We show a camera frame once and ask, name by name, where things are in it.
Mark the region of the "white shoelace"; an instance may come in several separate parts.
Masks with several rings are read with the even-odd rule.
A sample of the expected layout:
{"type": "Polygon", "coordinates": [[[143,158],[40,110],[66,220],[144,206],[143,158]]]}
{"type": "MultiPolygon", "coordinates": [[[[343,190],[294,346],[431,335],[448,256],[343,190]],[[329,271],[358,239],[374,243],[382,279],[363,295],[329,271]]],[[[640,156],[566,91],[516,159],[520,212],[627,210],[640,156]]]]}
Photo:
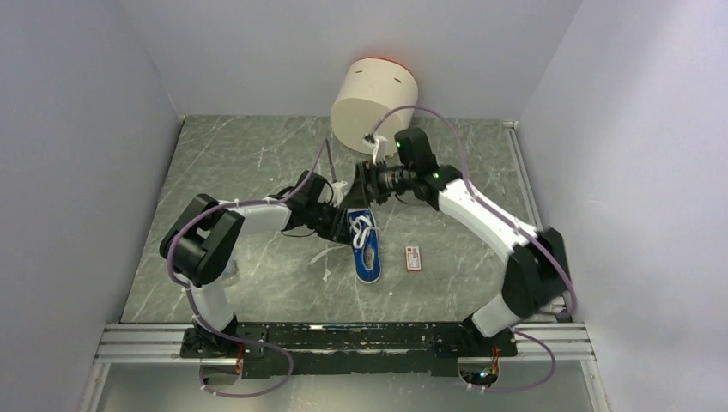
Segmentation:
{"type": "Polygon", "coordinates": [[[365,267],[373,266],[377,257],[377,226],[373,215],[364,211],[356,212],[354,217],[348,216],[350,229],[350,246],[356,262],[365,267]]]}

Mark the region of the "blue canvas sneaker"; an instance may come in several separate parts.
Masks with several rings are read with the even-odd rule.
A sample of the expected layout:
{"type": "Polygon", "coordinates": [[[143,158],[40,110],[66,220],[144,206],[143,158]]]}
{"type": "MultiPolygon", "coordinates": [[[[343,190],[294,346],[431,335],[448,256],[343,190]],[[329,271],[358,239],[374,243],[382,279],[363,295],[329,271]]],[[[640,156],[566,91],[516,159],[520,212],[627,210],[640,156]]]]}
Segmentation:
{"type": "Polygon", "coordinates": [[[370,209],[349,209],[347,213],[350,244],[355,260],[355,273],[364,283],[380,278],[377,224],[370,209]]]}

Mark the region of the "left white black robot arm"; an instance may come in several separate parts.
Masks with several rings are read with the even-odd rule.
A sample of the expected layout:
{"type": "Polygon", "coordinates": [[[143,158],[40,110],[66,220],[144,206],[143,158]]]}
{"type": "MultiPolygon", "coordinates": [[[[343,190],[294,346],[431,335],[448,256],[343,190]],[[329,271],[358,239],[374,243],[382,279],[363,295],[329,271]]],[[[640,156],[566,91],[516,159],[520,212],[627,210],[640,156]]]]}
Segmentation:
{"type": "Polygon", "coordinates": [[[323,191],[333,190],[326,178],[306,170],[294,186],[260,203],[228,209],[207,194],[191,200],[163,238],[159,252],[170,265],[174,281],[191,292],[202,316],[193,322],[197,349],[218,357],[236,349],[238,322],[221,277],[240,235],[307,227],[321,239],[350,244],[346,211],[320,197],[323,191]]]}

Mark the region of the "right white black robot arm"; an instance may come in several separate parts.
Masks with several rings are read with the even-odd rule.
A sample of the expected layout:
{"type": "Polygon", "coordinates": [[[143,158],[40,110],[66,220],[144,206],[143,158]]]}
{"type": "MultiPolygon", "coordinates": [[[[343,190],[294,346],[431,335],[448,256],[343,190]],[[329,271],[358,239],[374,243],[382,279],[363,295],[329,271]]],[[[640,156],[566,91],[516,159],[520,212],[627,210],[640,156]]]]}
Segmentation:
{"type": "Polygon", "coordinates": [[[385,137],[367,134],[362,142],[371,157],[356,165],[343,207],[365,209],[393,194],[412,191],[433,209],[467,227],[505,263],[500,292],[464,321],[463,342],[471,354],[486,354],[498,333],[537,314],[567,292],[570,277],[561,234],[553,228],[539,230],[510,215],[456,167],[440,164],[422,129],[410,127],[395,135],[396,166],[385,163],[389,143],[385,137]]]}

